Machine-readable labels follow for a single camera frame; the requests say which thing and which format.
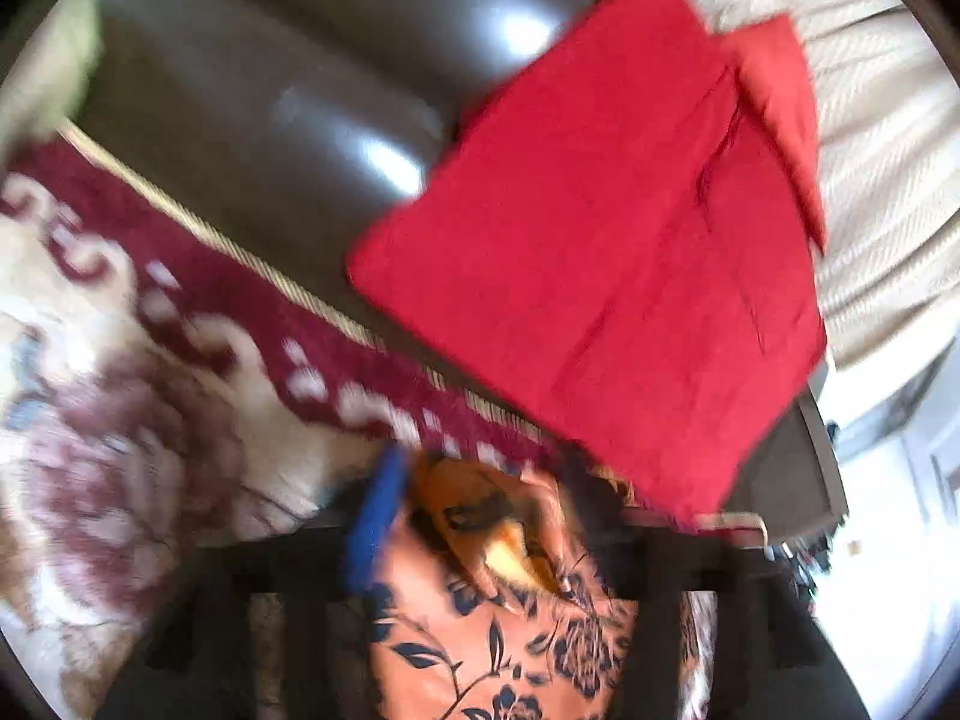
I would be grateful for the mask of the orange floral blouse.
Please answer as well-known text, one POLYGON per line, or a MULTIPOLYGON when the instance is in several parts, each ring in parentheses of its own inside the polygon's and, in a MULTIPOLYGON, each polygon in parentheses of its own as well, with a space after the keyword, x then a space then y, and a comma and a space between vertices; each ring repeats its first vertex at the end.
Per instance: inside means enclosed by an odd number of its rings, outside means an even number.
POLYGON ((601 718, 638 606, 579 539, 555 479, 418 454, 368 598, 384 718, 601 718))

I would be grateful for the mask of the floral maroon sofa mat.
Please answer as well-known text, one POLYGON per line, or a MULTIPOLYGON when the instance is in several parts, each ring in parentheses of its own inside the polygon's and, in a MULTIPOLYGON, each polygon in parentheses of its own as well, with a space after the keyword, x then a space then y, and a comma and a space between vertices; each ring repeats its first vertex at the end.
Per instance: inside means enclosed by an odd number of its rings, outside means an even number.
MULTIPOLYGON (((41 718, 107 690, 203 548, 288 535, 389 444, 539 470, 537 434, 332 316, 80 132, 2 179, 2 673, 41 718)), ((716 595, 680 602, 706 715, 716 595)), ((251 605, 257 713, 283 614, 251 605)))

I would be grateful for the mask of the red folded blanket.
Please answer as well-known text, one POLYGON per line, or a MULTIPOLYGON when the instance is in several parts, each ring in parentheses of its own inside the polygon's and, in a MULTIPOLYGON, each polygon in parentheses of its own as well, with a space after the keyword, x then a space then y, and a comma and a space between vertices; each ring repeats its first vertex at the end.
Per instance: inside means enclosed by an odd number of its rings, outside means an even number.
POLYGON ((688 0, 601 0, 475 109, 353 288, 654 509, 711 514, 827 346, 781 154, 688 0))

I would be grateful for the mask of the beige dotted curtain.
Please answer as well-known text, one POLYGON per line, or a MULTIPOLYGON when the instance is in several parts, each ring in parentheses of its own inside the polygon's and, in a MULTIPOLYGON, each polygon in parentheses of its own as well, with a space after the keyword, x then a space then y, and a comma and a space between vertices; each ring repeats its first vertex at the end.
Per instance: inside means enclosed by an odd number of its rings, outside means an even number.
POLYGON ((958 332, 958 88, 901 0, 695 0, 729 29, 786 13, 811 67, 838 369, 901 367, 958 332))

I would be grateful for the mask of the brown leather sofa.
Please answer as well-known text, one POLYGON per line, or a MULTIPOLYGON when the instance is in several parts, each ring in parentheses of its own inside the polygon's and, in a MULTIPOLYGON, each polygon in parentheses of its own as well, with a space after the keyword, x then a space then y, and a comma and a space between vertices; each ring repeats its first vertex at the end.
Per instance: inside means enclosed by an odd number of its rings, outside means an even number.
MULTIPOLYGON (((107 156, 384 351, 554 436, 353 288, 347 259, 415 202, 472 112, 601 0, 101 0, 80 115, 107 156)), ((802 530, 820 465, 797 394, 716 512, 802 530)))

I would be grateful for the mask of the red pillow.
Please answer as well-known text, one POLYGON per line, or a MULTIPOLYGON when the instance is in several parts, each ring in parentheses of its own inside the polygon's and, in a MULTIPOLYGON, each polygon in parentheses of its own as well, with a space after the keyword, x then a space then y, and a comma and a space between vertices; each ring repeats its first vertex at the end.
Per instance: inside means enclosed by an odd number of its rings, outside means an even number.
POLYGON ((817 101, 804 47, 786 13, 716 34, 747 101, 758 112, 788 171, 807 236, 827 252, 818 180, 817 101))

